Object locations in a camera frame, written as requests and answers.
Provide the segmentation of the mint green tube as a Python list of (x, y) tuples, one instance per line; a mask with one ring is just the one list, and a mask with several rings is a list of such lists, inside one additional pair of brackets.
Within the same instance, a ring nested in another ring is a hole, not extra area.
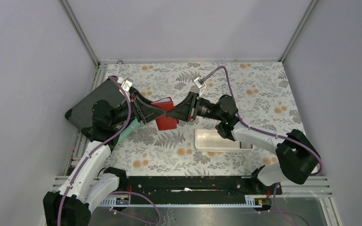
[(132, 132), (136, 131), (141, 126), (141, 123), (137, 119), (134, 119), (118, 136), (117, 144), (122, 143)]

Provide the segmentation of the black hard case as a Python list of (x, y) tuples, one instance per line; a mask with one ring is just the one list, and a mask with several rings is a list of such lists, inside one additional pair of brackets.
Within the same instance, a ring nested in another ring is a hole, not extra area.
[(112, 80), (106, 79), (101, 85), (69, 109), (65, 113), (65, 118), (79, 130), (92, 127), (93, 107), (100, 100), (107, 101), (110, 107), (117, 107), (125, 101), (125, 97)]

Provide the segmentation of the floral table mat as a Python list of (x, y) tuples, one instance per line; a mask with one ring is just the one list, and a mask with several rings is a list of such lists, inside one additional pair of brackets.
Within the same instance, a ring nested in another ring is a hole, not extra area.
[[(249, 125), (285, 134), (303, 130), (302, 121), (280, 62), (264, 63), (162, 63), (110, 64), (106, 76), (131, 79), (147, 99), (171, 97), (175, 104), (188, 92), (198, 92), (193, 80), (205, 77), (205, 99), (215, 103), (233, 93), (239, 114)], [(197, 129), (214, 129), (217, 121), (196, 118), (179, 122), (177, 129), (159, 131), (156, 123), (141, 126), (117, 145), (101, 165), (123, 169), (130, 176), (249, 175), (277, 162), (275, 154), (259, 147), (243, 153), (200, 152), (195, 147)]]

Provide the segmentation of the white plastic tray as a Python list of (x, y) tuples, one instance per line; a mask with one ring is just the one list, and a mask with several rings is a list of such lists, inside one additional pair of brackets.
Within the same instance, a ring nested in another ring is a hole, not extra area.
[(239, 141), (222, 138), (215, 129), (197, 129), (195, 131), (195, 148), (200, 152), (213, 153), (248, 153), (251, 150), (241, 150)]

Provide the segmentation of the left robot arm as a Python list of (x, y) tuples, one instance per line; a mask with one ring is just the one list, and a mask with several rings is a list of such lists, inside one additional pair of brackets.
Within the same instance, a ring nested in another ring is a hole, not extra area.
[(107, 168), (93, 186), (91, 182), (115, 146), (139, 127), (135, 116), (142, 112), (154, 119), (165, 113), (137, 95), (115, 89), (95, 90), (65, 113), (90, 143), (65, 183), (44, 196), (47, 225), (87, 226), (93, 211), (111, 192), (127, 189), (125, 171), (114, 168)]

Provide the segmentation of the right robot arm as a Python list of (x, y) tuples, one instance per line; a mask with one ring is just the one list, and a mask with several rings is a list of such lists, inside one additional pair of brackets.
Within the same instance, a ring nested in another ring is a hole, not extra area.
[(310, 176), (318, 174), (314, 169), (321, 159), (305, 134), (297, 129), (286, 135), (245, 124), (238, 117), (238, 108), (233, 97), (223, 95), (214, 104), (189, 92), (166, 116), (180, 121), (194, 121), (196, 117), (218, 120), (215, 126), (223, 139), (247, 143), (273, 152), (278, 162), (263, 166), (252, 175), (251, 187), (258, 194), (265, 193), (271, 185), (291, 181), (302, 185)]

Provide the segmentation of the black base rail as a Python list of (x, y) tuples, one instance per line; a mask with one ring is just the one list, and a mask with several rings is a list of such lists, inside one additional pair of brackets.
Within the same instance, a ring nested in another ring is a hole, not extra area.
[(286, 181), (264, 186), (245, 176), (127, 176), (120, 180), (119, 191), (111, 194), (100, 207), (248, 207), (271, 206), (272, 198), (330, 197), (325, 177), (310, 177), (303, 185)]

